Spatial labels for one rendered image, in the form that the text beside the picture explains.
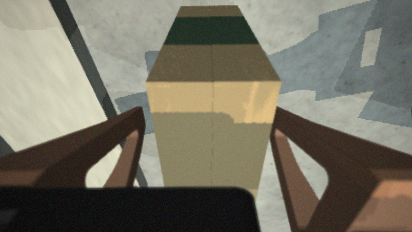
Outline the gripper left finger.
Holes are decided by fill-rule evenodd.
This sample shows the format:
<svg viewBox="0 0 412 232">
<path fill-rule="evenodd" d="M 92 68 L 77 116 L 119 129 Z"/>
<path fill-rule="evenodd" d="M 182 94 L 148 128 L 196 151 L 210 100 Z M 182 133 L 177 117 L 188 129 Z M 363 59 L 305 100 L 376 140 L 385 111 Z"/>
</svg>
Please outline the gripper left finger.
<svg viewBox="0 0 412 232">
<path fill-rule="evenodd" d="M 0 186 L 87 188 L 88 171 L 126 139 L 103 187 L 133 187 L 145 118 L 141 106 L 106 121 L 0 157 Z"/>
</svg>

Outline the shallow grey rectangular tray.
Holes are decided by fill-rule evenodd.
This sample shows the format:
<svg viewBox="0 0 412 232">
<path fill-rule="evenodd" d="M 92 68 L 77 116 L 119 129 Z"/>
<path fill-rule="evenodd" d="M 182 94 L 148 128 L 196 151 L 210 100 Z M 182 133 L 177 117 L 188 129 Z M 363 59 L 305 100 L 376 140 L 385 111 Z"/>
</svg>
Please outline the shallow grey rectangular tray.
<svg viewBox="0 0 412 232">
<path fill-rule="evenodd" d="M 0 157 L 115 116 L 66 0 L 0 0 Z M 104 186 L 125 141 L 89 170 L 88 188 Z"/>
</svg>

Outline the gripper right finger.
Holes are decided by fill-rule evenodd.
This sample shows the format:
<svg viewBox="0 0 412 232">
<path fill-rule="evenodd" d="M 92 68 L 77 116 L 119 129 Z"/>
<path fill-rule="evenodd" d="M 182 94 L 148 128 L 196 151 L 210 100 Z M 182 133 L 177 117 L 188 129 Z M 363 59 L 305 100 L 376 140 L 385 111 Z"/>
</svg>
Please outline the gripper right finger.
<svg viewBox="0 0 412 232">
<path fill-rule="evenodd" d="M 412 232 L 412 155 L 278 106 L 269 138 L 291 232 Z M 287 138 L 325 169 L 320 201 Z"/>
</svg>

